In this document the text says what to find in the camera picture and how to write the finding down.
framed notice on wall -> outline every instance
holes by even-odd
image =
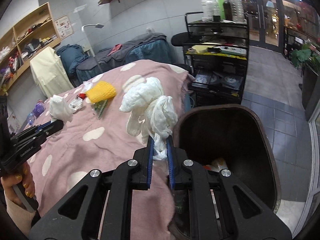
[[[62,40],[73,34],[73,29],[69,21],[68,15],[62,16],[61,18],[55,20],[54,24],[56,25],[58,35]]]

black rolling cart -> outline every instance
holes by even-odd
[[[249,57],[249,27],[227,22],[188,22],[184,43],[185,63],[196,78],[188,87],[195,91],[196,106],[241,104]]]

human hand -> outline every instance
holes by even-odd
[[[35,195],[36,190],[35,183],[33,182],[32,174],[30,172],[30,166],[27,162],[23,163],[21,171],[21,173],[17,173],[14,175],[7,174],[6,176],[2,177],[1,184],[7,198],[16,205],[23,207],[21,200],[18,198],[12,186],[17,185],[22,181],[23,187],[25,188],[25,194],[30,198]]]

gray floor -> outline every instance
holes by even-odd
[[[281,199],[305,202],[312,149],[304,111],[249,92],[244,92],[241,104],[253,110],[263,123],[276,159]]]
[[[300,75],[282,54],[250,46],[246,91],[303,110]]]

dark brown bottle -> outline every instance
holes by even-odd
[[[231,10],[231,5],[229,0],[226,0],[223,3],[223,8],[224,8],[224,15],[226,17],[226,20],[232,21],[232,10]]]

